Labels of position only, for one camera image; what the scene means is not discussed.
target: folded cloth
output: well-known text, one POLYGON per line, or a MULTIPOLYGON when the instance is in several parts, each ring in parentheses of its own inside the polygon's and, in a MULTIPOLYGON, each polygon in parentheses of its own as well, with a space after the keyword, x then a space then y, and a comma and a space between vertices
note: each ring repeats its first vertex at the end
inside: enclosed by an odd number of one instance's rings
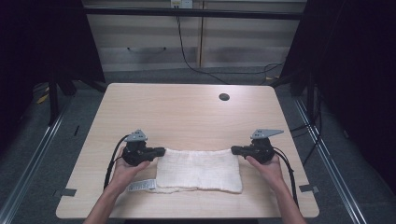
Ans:
POLYGON ((158 159, 157 188, 153 192, 216 189, 242 192, 237 156, 230 149, 179 151, 166 149, 158 159))

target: aluminum rail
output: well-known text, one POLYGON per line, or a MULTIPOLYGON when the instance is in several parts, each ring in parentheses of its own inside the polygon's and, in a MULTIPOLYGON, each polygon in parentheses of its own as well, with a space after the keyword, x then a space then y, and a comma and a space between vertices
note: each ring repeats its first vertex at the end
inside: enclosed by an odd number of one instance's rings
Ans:
POLYGON ((309 134, 312 137, 312 140, 315 142, 318 141, 318 153, 323 160, 323 163, 329 172, 330 177, 332 178, 332 182, 340 194, 340 197, 348 211, 350 217, 352 218, 353 223, 355 224, 366 224, 367 221, 364 218, 364 215, 359 207, 358 202, 355 197, 352 195, 349 190, 344 178, 341 176, 340 171, 338 170, 334 160, 332 159, 332 154, 330 154, 329 149, 327 149, 323 140, 319 138, 319 132, 316 126, 310 125, 309 118, 306 115, 306 108, 301 99, 296 100, 295 104, 300 112, 301 117, 304 120, 306 127, 308 128, 309 134))
POLYGON ((156 8, 156 7, 35 7, 36 12, 85 13, 91 15, 130 15, 130 16, 178 16, 178 17, 211 17, 299 21, 302 12, 270 11, 237 11, 189 8, 156 8))
POLYGON ((12 219, 14 218, 15 214, 21 202, 30 187, 30 184, 33 181, 35 173, 37 172, 41 162, 48 151, 50 143, 58 132, 58 129, 62 123, 64 118, 64 113, 67 110, 71 103, 71 97, 65 102, 64 108, 59 114, 58 118, 49 126, 41 139, 40 144, 35 150, 35 154, 30 159, 28 165, 26 166, 25 170, 23 171, 22 176, 20 177, 17 185, 15 186, 14 190, 8 195, 6 202, 4 203, 1 211, 0 211, 0 223, 1 224, 9 224, 11 223, 12 219))

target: hand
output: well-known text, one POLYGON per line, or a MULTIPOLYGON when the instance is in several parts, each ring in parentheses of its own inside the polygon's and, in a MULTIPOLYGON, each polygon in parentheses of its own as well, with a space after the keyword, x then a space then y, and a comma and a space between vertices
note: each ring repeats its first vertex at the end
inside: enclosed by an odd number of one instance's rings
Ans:
POLYGON ((123 147, 120 149, 119 159, 116 161, 114 175, 111 178, 108 188, 113 188, 118 194, 125 191, 126 187, 132 182, 138 172, 149 166, 149 161, 143 161, 137 166, 128 164, 122 156, 123 147))
POLYGON ((279 157, 277 155, 274 155, 274 157, 265 164, 260 164, 250 156, 247 156, 247 161, 260 172, 260 175, 268 182, 271 189, 276 189, 280 183, 284 182, 279 157))

